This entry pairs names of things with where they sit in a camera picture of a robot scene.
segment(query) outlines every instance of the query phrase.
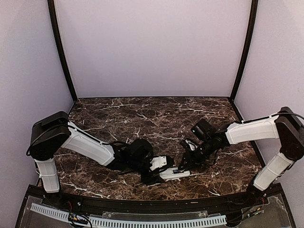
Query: white wall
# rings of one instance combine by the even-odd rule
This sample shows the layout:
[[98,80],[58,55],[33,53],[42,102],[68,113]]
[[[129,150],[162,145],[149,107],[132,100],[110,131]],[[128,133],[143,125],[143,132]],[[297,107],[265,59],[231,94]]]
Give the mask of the white wall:
[[[304,115],[304,2],[259,1],[252,44],[237,94],[243,117],[262,117],[289,106]],[[265,161],[280,148],[279,140],[258,142]],[[297,227],[304,227],[304,159],[279,180]]]
[[229,96],[251,0],[56,0],[79,97]]
[[15,226],[38,176],[29,146],[34,122],[72,106],[46,0],[0,0],[0,227]]

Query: slotted vent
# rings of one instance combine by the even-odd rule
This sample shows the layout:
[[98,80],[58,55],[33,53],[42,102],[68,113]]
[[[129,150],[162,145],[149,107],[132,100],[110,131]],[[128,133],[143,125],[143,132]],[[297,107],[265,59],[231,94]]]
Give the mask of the slotted vent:
[[[68,212],[49,208],[44,205],[32,203],[31,211],[68,222]],[[211,218],[201,218],[170,222],[142,222],[142,221],[123,221],[104,218],[89,217],[94,228],[204,228],[227,224],[226,216],[216,216]]]

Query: robotic arm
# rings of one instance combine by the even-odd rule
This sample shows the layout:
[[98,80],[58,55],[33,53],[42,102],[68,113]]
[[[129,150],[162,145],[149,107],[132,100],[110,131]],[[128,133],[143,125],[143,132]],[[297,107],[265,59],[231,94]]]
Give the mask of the robotic arm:
[[281,149],[251,181],[247,188],[247,203],[254,203],[269,185],[304,156],[304,126],[288,107],[268,117],[234,122],[215,129],[206,120],[200,120],[191,130],[203,141],[196,144],[186,139],[181,145],[186,149],[180,170],[208,165],[206,159],[215,151],[246,141],[280,139]]
[[138,172],[146,184],[190,174],[177,168],[168,169],[173,165],[173,159],[166,155],[154,156],[151,144],[145,139],[136,139],[131,144],[105,143],[69,122],[65,112],[58,112],[34,124],[27,151],[37,164],[47,193],[59,192],[60,189],[54,160],[54,153],[60,147],[89,157],[111,170]]

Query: marble tabletop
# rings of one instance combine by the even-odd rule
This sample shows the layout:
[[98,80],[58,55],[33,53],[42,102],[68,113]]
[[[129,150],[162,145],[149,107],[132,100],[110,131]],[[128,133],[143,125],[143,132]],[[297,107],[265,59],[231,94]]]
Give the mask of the marble tabletop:
[[[190,131],[201,118],[215,127],[237,120],[227,98],[137,97],[83,98],[70,113],[70,121],[94,137],[111,142],[147,139],[154,154],[166,154],[178,166],[183,138],[196,139]],[[185,200],[245,191],[261,165],[250,143],[232,145],[218,152],[217,163],[191,171],[191,176],[147,186],[138,174],[118,175],[76,152],[55,153],[64,192],[118,200]]]

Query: black pole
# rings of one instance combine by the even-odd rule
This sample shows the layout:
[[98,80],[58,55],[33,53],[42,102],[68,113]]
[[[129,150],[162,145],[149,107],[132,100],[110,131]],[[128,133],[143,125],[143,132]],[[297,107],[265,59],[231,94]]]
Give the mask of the black pole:
[[248,22],[248,28],[247,28],[247,34],[245,38],[245,43],[244,43],[244,48],[243,48],[243,53],[241,57],[241,61],[239,63],[239,67],[237,70],[237,77],[233,85],[233,89],[230,95],[230,99],[232,101],[235,100],[237,93],[238,93],[238,88],[242,80],[242,76],[244,73],[248,53],[249,53],[249,48],[250,48],[250,43],[252,39],[252,34],[253,34],[253,28],[255,26],[255,21],[256,21],[256,15],[257,15],[257,3],[258,0],[252,0],[251,2],[251,10],[250,10],[250,16],[249,16],[249,22]]
[[76,95],[76,91],[75,91],[75,88],[74,88],[74,85],[73,85],[73,82],[72,82],[70,72],[68,70],[66,56],[65,56],[63,46],[62,46],[62,42],[61,42],[61,37],[60,37],[60,33],[59,33],[59,27],[58,27],[58,21],[57,21],[57,16],[56,16],[54,0],[47,0],[47,2],[48,2],[49,16],[51,18],[54,38],[55,38],[55,42],[56,42],[56,46],[57,46],[57,52],[58,52],[58,55],[59,55],[59,58],[60,58],[63,73],[64,73],[65,78],[66,78],[66,83],[67,83],[68,89],[69,89],[70,94],[72,96],[72,99],[75,103],[78,98],[77,98],[77,95]]

